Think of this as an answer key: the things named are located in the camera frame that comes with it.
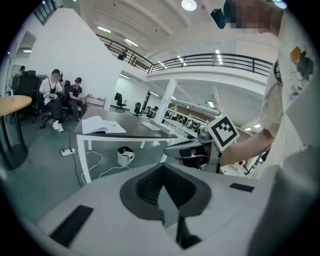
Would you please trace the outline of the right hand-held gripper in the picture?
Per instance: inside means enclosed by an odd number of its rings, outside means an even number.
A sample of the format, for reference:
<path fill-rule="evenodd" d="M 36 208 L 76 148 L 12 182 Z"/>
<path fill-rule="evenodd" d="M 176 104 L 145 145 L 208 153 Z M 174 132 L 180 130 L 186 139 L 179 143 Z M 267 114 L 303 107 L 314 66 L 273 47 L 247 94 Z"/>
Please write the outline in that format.
<path fill-rule="evenodd" d="M 208 158 L 209 155 L 205 147 L 211 146 L 210 157 L 205 165 L 205 170 L 212 169 L 219 173 L 224 150 L 234 144 L 239 136 L 237 127 L 230 117 L 223 113 L 209 124 L 198 128 L 198 139 L 190 139 L 168 145 L 163 149 L 163 153 L 173 158 Z"/>

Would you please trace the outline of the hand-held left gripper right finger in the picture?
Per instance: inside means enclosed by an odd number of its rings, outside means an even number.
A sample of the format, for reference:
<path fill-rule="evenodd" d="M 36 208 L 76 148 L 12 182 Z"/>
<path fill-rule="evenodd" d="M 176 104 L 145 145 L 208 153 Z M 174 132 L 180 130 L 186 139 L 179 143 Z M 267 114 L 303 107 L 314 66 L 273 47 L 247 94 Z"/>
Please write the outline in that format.
<path fill-rule="evenodd" d="M 223 175 L 172 167 L 207 183 L 212 197 L 201 215 L 186 218 L 191 234 L 201 242 L 181 249 L 172 239 L 163 245 L 175 246 L 175 254 L 247 254 L 273 186 L 273 167 L 262 171 L 259 179 Z"/>

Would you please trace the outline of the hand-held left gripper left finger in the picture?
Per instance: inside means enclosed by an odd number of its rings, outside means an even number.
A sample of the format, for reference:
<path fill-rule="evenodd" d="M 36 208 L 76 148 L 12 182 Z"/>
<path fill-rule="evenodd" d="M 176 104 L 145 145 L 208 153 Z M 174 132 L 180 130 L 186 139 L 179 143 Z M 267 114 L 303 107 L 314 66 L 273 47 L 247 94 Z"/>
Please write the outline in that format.
<path fill-rule="evenodd" d="M 168 235 L 161 221 L 136 217 L 123 205 L 123 183 L 152 168 L 133 168 L 91 181 L 51 209 L 37 224 L 46 235 L 79 205 L 93 209 L 70 245 L 81 255 L 174 255 L 181 248 Z"/>

